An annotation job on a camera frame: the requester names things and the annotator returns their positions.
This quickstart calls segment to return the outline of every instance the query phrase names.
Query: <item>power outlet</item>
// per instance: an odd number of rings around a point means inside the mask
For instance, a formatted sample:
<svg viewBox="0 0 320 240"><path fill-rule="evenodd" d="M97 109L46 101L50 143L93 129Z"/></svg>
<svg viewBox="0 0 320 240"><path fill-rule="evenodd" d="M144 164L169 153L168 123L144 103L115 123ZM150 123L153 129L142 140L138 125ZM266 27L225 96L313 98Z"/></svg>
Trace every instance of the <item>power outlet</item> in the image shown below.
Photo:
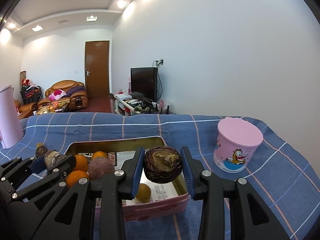
<svg viewBox="0 0 320 240"><path fill-rule="evenodd" d="M156 60L156 67L159 67L160 65L163 65L163 59Z"/></svg>

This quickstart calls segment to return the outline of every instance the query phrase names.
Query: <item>pink pillow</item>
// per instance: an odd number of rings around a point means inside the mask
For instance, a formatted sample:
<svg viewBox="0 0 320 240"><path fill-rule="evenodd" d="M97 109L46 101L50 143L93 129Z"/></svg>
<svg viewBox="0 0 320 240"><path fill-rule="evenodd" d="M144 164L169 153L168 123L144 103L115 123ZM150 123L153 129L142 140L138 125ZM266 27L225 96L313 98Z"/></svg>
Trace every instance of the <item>pink pillow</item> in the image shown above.
<svg viewBox="0 0 320 240"><path fill-rule="evenodd" d="M61 89L59 90L56 90L55 92L53 92L51 95L49 95L49 99L51 101L54 101L54 100L58 100L60 98L62 98L63 96L65 96L67 93Z"/></svg>

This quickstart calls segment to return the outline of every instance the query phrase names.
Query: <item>purple blanket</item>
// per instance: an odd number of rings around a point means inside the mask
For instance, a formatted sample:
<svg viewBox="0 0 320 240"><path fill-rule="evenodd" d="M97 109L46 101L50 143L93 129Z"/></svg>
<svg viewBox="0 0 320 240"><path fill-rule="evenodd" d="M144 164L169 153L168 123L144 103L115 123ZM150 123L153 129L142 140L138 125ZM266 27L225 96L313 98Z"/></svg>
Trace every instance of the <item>purple blanket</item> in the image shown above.
<svg viewBox="0 0 320 240"><path fill-rule="evenodd" d="M76 86L76 87L72 87L70 88L66 93L65 96L63 96L63 98L69 98L72 96L72 94L74 94L75 92L79 92L79 91L85 91L84 86Z"/></svg>

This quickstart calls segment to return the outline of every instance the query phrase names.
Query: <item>screw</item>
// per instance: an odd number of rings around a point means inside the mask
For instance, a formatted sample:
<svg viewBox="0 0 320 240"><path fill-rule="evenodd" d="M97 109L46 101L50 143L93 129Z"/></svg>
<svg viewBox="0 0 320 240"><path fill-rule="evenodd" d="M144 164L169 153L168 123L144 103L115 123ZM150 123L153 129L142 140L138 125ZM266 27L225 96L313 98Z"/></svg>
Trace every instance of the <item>screw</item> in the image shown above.
<svg viewBox="0 0 320 240"><path fill-rule="evenodd" d="M86 184L88 182L87 178L81 178L79 179L79 184Z"/></svg>
<svg viewBox="0 0 320 240"><path fill-rule="evenodd" d="M239 182L241 185L247 184L247 180L246 180L245 178L239 178L239 179L238 179L238 182Z"/></svg>
<svg viewBox="0 0 320 240"><path fill-rule="evenodd" d="M122 176L123 174L124 174L123 170L116 170L115 171L115 175L118 176L118 177Z"/></svg>
<svg viewBox="0 0 320 240"><path fill-rule="evenodd" d="M211 176L211 174L212 174L211 171L208 171L208 170L204 170L204 171L202 171L201 173L202 173L202 175L205 176L205 177L209 177L209 176Z"/></svg>

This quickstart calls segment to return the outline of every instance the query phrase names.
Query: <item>red floor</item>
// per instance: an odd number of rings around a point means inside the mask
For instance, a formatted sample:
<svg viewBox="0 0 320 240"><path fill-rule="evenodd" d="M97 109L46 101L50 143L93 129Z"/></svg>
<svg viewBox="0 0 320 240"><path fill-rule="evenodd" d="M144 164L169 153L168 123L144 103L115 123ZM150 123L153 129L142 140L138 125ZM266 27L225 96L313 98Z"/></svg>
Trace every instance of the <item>red floor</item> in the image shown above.
<svg viewBox="0 0 320 240"><path fill-rule="evenodd" d="M114 113L113 96L91 99L88 101L88 107L86 109L77 112Z"/></svg>

